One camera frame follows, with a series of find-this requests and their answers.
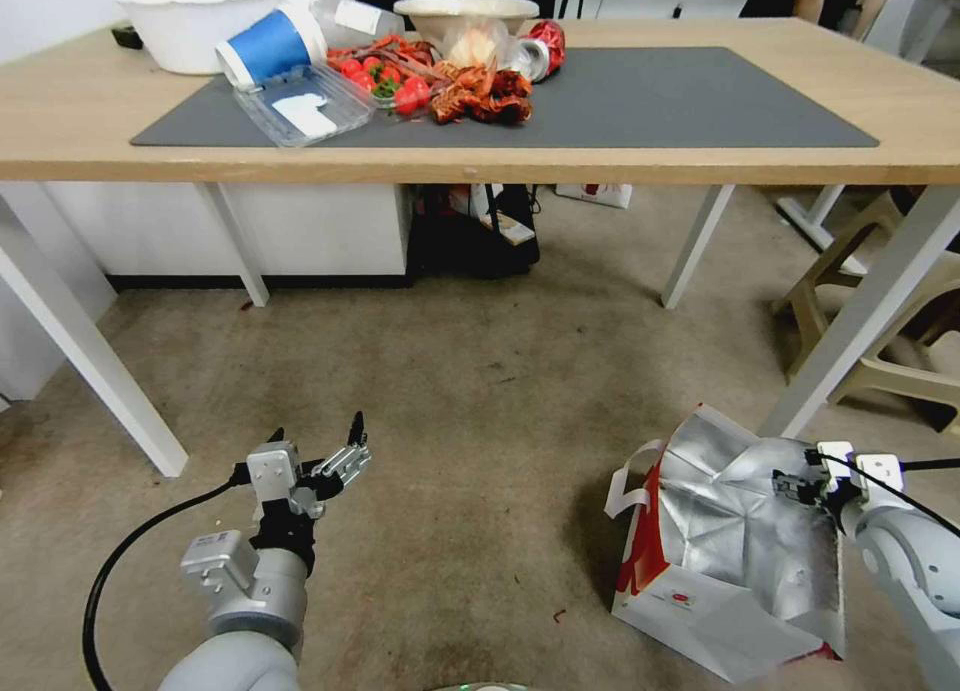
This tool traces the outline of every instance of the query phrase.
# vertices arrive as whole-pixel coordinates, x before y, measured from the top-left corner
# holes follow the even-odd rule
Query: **white bowl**
[[[526,19],[540,15],[540,7],[529,0],[400,0],[393,11],[409,16],[420,36],[434,45],[463,16],[501,19],[516,34]]]
[[[123,6],[157,64],[183,74],[215,74],[214,48],[270,13],[280,0],[114,0]]]

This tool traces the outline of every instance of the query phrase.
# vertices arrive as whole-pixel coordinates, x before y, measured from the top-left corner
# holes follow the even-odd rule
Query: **cherry tomato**
[[[410,116],[417,110],[419,102],[413,91],[406,86],[401,86],[393,95],[393,110],[401,116]]]
[[[382,66],[380,59],[374,58],[373,56],[367,56],[363,60],[363,70],[371,76],[377,72],[377,69],[380,68],[380,66]]]
[[[363,69],[360,69],[352,76],[348,76],[347,78],[367,92],[373,91],[373,89],[377,87],[377,82],[373,80],[373,76],[366,73]]]
[[[413,98],[417,100],[417,105],[426,106],[430,103],[430,86],[427,85],[422,76],[411,76],[403,82],[403,88],[413,94]]]
[[[363,64],[356,59],[347,59],[343,62],[343,66],[340,67],[340,73],[347,78],[350,78],[358,71],[363,71]]]
[[[384,66],[383,70],[380,71],[380,80],[385,81],[387,79],[390,81],[395,81],[398,84],[403,83],[403,78],[400,76],[400,72],[392,66]]]

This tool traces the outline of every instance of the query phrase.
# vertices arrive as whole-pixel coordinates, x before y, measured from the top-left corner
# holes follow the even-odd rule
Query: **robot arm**
[[[180,568],[209,598],[212,636],[170,671],[160,691],[299,691],[313,525],[369,461],[360,414],[347,445],[329,459],[301,463],[297,447],[283,440],[247,457],[259,532],[248,541],[221,531],[187,548]]]
[[[830,442],[818,444],[807,460],[809,478],[775,471],[774,489],[833,515],[906,623],[932,691],[957,688],[960,538],[891,492],[903,490],[900,462],[893,454],[857,454],[848,443]]]

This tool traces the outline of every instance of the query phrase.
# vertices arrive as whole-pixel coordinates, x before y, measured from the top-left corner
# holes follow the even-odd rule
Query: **bag handle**
[[[613,472],[613,476],[610,478],[610,490],[607,491],[607,502],[603,505],[603,512],[607,514],[607,516],[616,518],[624,509],[636,506],[637,504],[642,506],[650,505],[650,494],[647,493],[647,490],[642,486],[629,493],[625,493],[627,476],[630,474],[630,464],[633,463],[633,460],[637,456],[649,451],[657,451],[659,453],[662,448],[663,441],[660,439],[647,441],[647,443],[630,455],[630,458],[627,459],[623,468],[619,468]]]

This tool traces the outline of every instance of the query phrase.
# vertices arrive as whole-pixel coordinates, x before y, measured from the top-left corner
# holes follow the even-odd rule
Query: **paper bag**
[[[817,651],[842,655],[836,528],[770,481],[774,468],[800,472],[804,448],[701,406],[667,444],[634,454],[604,508],[634,507],[613,615],[733,683]],[[642,454],[653,466],[626,492]]]

